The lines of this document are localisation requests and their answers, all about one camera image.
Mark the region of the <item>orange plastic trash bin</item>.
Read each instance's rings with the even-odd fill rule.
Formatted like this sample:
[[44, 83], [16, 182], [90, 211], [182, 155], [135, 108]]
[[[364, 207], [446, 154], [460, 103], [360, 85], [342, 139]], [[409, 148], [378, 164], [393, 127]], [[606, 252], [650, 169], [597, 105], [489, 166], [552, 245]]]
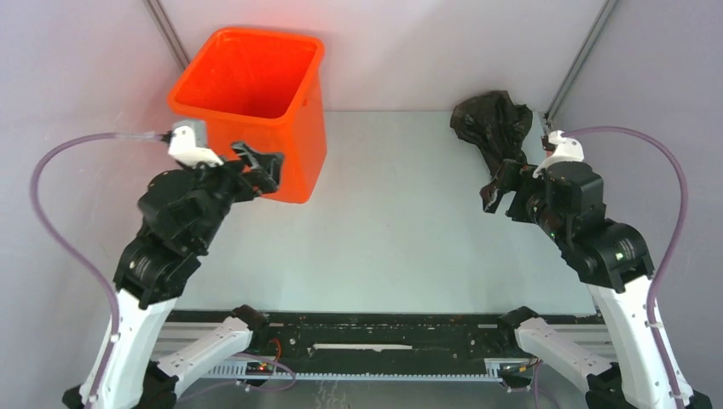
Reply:
[[269, 199], [309, 200], [327, 155], [321, 63], [324, 43], [268, 29], [212, 33], [167, 96], [170, 109], [205, 121], [210, 148], [229, 157], [243, 141], [282, 153], [281, 184]]

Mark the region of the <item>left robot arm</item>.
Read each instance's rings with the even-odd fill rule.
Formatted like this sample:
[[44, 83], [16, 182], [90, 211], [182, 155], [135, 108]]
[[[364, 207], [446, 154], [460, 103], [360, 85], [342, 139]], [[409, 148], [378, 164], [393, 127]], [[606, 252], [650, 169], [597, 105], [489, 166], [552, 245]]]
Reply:
[[232, 354], [261, 354], [267, 320], [249, 306], [233, 310], [217, 328], [173, 354], [152, 359], [153, 348], [188, 279], [199, 269], [232, 205], [276, 191], [281, 153], [257, 153], [243, 142], [235, 159], [217, 165], [181, 165], [155, 176], [138, 199], [142, 225], [124, 248], [113, 285], [119, 334], [108, 360], [86, 382], [67, 390], [69, 408], [171, 408], [189, 386]]

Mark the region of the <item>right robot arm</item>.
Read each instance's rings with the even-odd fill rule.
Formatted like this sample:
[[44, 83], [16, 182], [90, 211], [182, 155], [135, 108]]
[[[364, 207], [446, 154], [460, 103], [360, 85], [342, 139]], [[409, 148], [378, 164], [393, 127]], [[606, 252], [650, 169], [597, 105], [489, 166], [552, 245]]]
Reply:
[[709, 408], [710, 398], [685, 380], [667, 344], [657, 345], [647, 310], [654, 266], [635, 228], [605, 215], [604, 182], [582, 162], [547, 167], [503, 161], [480, 194], [488, 213], [506, 193], [514, 197], [506, 215], [538, 226], [586, 286], [610, 335], [615, 358], [585, 350], [527, 307], [502, 315], [499, 351], [523, 351], [573, 383], [590, 408]]

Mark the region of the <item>black plastic trash bag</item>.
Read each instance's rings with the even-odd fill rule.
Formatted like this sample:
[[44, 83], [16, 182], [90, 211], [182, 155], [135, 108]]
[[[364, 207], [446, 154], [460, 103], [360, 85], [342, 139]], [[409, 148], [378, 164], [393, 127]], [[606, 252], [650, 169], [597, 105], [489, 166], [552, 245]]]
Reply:
[[449, 127], [458, 139], [477, 147], [495, 176], [505, 159], [527, 161], [523, 142], [532, 128], [533, 112], [516, 104], [505, 90], [493, 90], [457, 104]]

